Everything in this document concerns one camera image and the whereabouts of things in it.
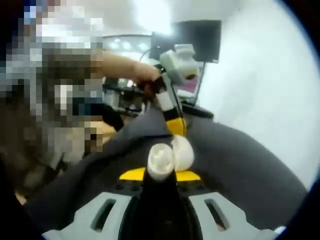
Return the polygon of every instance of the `hand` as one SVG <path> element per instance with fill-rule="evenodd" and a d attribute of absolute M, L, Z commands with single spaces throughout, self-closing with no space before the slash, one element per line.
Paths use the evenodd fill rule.
<path fill-rule="evenodd" d="M 137 86 L 144 81 L 154 81 L 160 77 L 160 75 L 160 71 L 155 66 L 142 62 L 136 62 L 134 65 L 133 81 L 137 84 Z M 146 84 L 143 90 L 147 96 L 154 96 L 149 84 Z"/>

